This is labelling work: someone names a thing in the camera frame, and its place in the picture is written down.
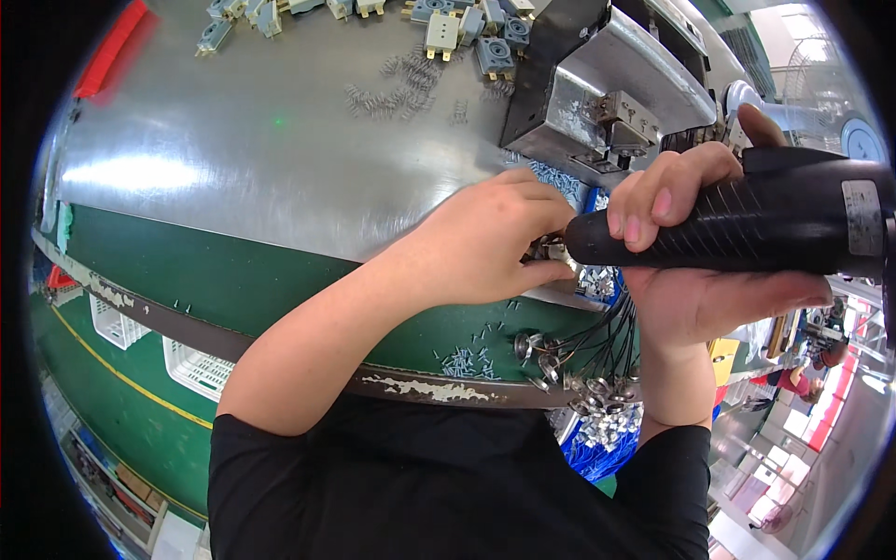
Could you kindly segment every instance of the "stainless steel workbench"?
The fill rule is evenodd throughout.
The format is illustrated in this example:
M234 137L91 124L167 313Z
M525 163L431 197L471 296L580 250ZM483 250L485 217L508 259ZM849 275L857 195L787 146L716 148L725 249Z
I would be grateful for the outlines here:
M411 122L349 115L346 84L390 92L401 82L379 74L383 61L423 40L402 2L348 22L325 6L285 12L273 39L241 18L207 56L194 56L206 0L147 5L156 17L132 65L81 103L61 142L62 200L364 261L504 168L506 100L479 100L471 52L447 65L431 111ZM456 99L469 101L466 125L449 124Z

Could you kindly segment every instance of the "black screwdriver handle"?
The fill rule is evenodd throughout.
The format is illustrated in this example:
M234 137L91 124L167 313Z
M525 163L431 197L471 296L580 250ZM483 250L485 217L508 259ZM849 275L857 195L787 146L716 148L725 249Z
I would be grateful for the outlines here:
M688 218L660 228L641 253L609 235L606 211L574 218L566 247L582 264L880 277L884 220L893 215L896 191L892 172L830 157L795 167L755 166L758 171L735 181L703 188Z

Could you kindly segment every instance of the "black t-shirt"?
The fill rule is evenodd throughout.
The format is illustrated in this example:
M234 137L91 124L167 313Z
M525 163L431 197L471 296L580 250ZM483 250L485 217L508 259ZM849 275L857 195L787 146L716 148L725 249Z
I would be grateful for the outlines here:
M211 552L231 558L708 558L710 431L646 443L609 498L538 410L344 394L305 435L211 433Z

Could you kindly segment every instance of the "sticker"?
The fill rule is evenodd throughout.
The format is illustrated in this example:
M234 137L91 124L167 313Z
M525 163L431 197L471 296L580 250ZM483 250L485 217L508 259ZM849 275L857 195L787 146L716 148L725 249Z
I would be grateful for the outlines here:
M849 230L849 252L863 256L883 254L883 222L877 186L867 179L843 181L843 202Z

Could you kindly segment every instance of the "yellow line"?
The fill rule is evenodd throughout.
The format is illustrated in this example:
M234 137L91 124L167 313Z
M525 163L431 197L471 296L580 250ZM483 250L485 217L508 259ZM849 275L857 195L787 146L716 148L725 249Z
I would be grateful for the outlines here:
M67 395L65 394L65 392L62 390L62 387L59 386L59 383L56 383L56 388L59 390L60 393L62 393L62 396L63 396L63 398L65 399L65 402L68 404L68 408L72 409L72 412L74 413L74 415L75 415L76 417L78 417L78 420L81 421L82 425L84 425L85 427L87 427L88 430L90 430L90 427L87 425L87 422L85 422L85 421L84 421L84 418L81 417L81 414L79 414L78 411L74 409L74 407L72 406L72 401L68 398L68 396L67 396ZM108 451L109 454L111 454L113 457L115 457L116 460L117 460L118 462L120 462L121 464L125 465L125 466L127 467L127 469L130 470L130 471L131 471L137 478L139 478L140 480L142 480L143 483L145 483L148 487L152 488L153 490L155 490L155 491L158 492L159 494L162 494L163 496L165 496L165 499L166 499L166 500L168 500L168 501L171 502L172 504L175 504L177 507L180 507L180 508L183 508L183 509L187 510L188 512L192 513L193 515L195 515L196 517L198 517L198 518L201 519L201 520L204 520L204 521L208 521L208 520L209 520L208 516L206 516L206 515L202 515L201 513L197 512L195 509L193 509L192 507L190 507L189 505L181 504L181 503L178 502L176 499L174 499L174 498L171 497L170 495L166 494L164 491L159 490L159 487L157 487L156 485L152 484L149 480L147 480L146 478L140 476L140 473L137 472L136 470L132 469L131 466L128 465L126 462L122 461L121 457L119 457L118 455L116 455L116 453L115 453L114 451L112 451L112 448L109 447L109 445L108 445L105 441L103 441L103 439L102 439L101 437L99 437L99 436L96 434L96 432L94 432L93 430L90 430L90 435L92 435L92 436L95 437L97 440L99 440L99 442L100 442L101 444L103 444L103 447L106 448L106 451Z
M147 391L146 389L142 388L140 385L138 385L137 383L132 381L130 378L125 377L124 374L122 374L121 372L116 370L106 360L104 360L99 354L97 354L96 350L91 348L90 345L87 342L85 342L84 339L81 338L81 336L77 332L74 331L74 329L72 328L72 325L70 325L63 318L63 316L61 314L59 314L59 310L56 309L55 306L51 306L50 309L53 310L53 313L56 314L56 317L58 317L59 321L61 321L62 324L65 325L65 328L68 329L68 331L72 334L72 336L74 336L74 338L77 341L79 341L81 343L81 345L84 348L86 348L87 351L90 352L92 354L92 356L97 359L97 361L100 362L100 364L102 364L103 366L106 367L107 370L109 370L110 372L115 374L115 377L117 377L118 379L124 381L125 383L127 383L128 385L133 387L138 393L140 393L141 395L143 395L150 401L157 402L158 404L162 405L163 407L165 407L168 410L171 410L175 414L180 415L180 416L186 418L187 420L190 420L191 422L195 422L196 424L198 424L202 427L207 427L211 430L211 422L209 422L208 420L203 420L202 418L199 418L195 414L190 414L186 410L174 406L170 402L165 401L164 399L161 399L161 398L157 397L156 395L152 394L151 392Z

